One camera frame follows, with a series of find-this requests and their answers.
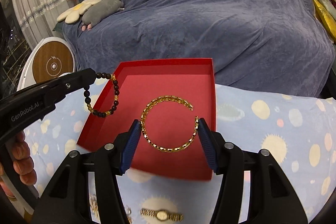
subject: polka dot tablecloth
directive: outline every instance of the polka dot tablecloth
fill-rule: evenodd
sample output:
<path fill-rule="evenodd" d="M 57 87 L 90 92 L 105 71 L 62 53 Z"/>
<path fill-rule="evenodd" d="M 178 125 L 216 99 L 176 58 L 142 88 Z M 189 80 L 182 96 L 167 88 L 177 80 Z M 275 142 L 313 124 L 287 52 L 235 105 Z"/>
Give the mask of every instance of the polka dot tablecloth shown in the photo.
<path fill-rule="evenodd" d="M 91 86 L 93 103 L 105 80 Z M 268 149 L 280 164 L 312 220 L 336 186 L 336 101 L 239 90 L 216 85 L 217 131 L 241 149 Z M 37 172 L 36 188 L 42 194 L 64 157 L 76 146 L 89 112 L 83 91 L 69 94 L 56 110 L 26 130 L 26 140 Z M 159 224 L 140 215 L 141 208 L 167 209 L 184 215 L 184 223 L 208 224 L 221 184 L 211 181 L 168 179 L 130 169 L 118 177 L 125 206 L 134 223 Z M 247 218 L 250 174 L 245 172 L 240 221 Z M 95 192 L 93 174 L 90 191 Z"/>

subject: human hand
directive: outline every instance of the human hand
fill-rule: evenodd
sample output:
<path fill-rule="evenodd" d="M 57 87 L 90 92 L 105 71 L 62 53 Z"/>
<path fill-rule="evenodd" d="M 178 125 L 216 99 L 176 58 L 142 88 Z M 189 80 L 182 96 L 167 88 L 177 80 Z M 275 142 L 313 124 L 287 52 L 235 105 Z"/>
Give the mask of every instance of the human hand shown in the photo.
<path fill-rule="evenodd" d="M 23 131 L 16 135 L 16 142 L 12 148 L 12 154 L 16 161 L 14 161 L 14 170 L 20 175 L 21 181 L 25 185 L 34 185 L 37 177 L 34 170 L 34 162 L 30 157 L 30 149 L 25 142 L 25 134 Z M 0 163 L 0 176 L 3 175 L 3 166 Z M 3 181 L 0 181 L 0 185 L 7 196 L 14 197 L 13 193 L 8 189 Z"/>

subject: gold watch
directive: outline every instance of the gold watch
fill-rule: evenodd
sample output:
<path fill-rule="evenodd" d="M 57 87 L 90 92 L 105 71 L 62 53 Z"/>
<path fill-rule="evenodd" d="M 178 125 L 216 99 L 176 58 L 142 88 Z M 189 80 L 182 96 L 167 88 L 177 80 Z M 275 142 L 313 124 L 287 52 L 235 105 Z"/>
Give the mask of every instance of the gold watch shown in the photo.
<path fill-rule="evenodd" d="M 177 214 L 177 213 L 171 213 L 167 210 L 150 210 L 146 208 L 142 208 L 140 211 L 140 215 L 142 216 L 148 216 L 152 218 L 156 218 L 159 221 L 182 221 L 183 220 L 183 214 Z"/>

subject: blue blanket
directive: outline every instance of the blue blanket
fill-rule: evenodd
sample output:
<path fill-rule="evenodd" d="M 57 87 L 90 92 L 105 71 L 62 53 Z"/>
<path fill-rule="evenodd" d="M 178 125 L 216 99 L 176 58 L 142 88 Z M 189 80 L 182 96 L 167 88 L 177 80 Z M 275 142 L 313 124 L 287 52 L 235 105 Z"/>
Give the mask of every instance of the blue blanket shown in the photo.
<path fill-rule="evenodd" d="M 63 33 L 81 68 L 121 61 L 211 57 L 216 83 L 316 96 L 335 52 L 311 0 L 124 0 L 126 10 L 91 31 Z"/>

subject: blue gripper pad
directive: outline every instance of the blue gripper pad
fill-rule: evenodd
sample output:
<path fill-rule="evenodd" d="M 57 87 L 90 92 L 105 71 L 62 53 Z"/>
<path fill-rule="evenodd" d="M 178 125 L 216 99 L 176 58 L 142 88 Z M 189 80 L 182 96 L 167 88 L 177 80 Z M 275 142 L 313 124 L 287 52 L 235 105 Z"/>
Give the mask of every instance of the blue gripper pad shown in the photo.
<path fill-rule="evenodd" d="M 138 146 L 138 142 L 141 135 L 140 122 L 138 121 L 136 125 L 133 128 L 131 128 L 130 132 L 128 133 L 130 133 L 130 136 L 124 147 L 123 152 L 121 153 L 120 171 L 122 172 L 122 174 L 125 174 L 125 172 L 130 168 L 135 150 Z"/>
<path fill-rule="evenodd" d="M 218 171 L 217 154 L 214 145 L 212 144 L 209 134 L 212 134 L 208 126 L 204 124 L 203 119 L 199 119 L 198 137 L 201 141 L 208 166 L 216 173 Z"/>

